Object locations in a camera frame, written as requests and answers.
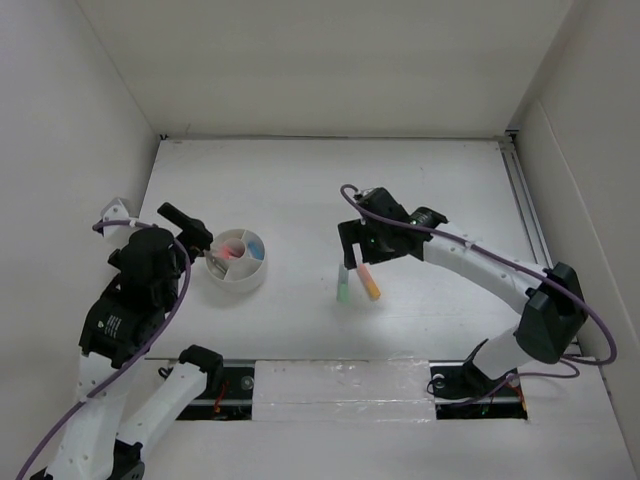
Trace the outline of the thin red pen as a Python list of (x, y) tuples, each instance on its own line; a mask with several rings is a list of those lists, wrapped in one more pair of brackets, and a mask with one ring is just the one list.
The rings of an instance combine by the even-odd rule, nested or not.
[(237, 238), (231, 238), (225, 240), (219, 250), (219, 255), (223, 258), (242, 258), (246, 252), (245, 244), (242, 240)]

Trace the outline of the black handled scissors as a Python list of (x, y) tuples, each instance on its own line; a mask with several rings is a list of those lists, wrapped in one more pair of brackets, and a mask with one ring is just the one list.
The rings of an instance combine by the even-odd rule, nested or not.
[(208, 264), (215, 269), (216, 271), (220, 272), (222, 276), (225, 276), (227, 271), (228, 271), (228, 267), (226, 266), (226, 264), (219, 259), (218, 257), (214, 256), (214, 255), (209, 255), (206, 257), (206, 260), (208, 262)]

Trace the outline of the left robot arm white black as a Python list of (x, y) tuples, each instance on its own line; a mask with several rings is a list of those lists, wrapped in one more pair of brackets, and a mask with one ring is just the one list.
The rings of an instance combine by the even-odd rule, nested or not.
[(132, 233), (108, 258), (117, 274), (87, 313), (79, 340), (74, 405), (40, 441), (18, 473), (36, 479), (140, 479), (159, 439), (198, 396), (223, 384), (223, 358), (205, 347), (183, 350), (167, 379), (128, 420), (124, 407), (143, 357), (186, 297), (195, 260), (210, 249), (204, 223), (170, 203), (159, 214), (177, 235), (107, 208), (93, 230)]

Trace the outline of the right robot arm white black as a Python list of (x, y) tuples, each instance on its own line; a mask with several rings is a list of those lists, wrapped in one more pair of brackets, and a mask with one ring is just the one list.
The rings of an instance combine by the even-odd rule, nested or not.
[(566, 350), (588, 317), (573, 268), (552, 268), (503, 256), (428, 207), (408, 212), (384, 187), (361, 191), (352, 184), (342, 197), (359, 213), (339, 224), (348, 270), (403, 257), (451, 271), (493, 294), (519, 316), (503, 333), (481, 341), (458, 365), (429, 383), (442, 399), (470, 401), (493, 394), (536, 361), (568, 364)]

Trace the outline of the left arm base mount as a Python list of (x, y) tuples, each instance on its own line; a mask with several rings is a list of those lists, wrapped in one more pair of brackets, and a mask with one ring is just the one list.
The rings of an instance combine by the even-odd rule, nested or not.
[(217, 390), (192, 400), (178, 421), (249, 421), (252, 419), (255, 387), (253, 360), (225, 360)]

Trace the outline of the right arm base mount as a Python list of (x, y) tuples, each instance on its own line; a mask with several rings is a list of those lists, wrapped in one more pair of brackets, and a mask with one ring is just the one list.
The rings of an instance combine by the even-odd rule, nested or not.
[(426, 392), (435, 400), (437, 420), (482, 420), (528, 418), (518, 379), (505, 383), (507, 372), (497, 380), (488, 379), (472, 361), (484, 340), (462, 363), (440, 362), (430, 367)]

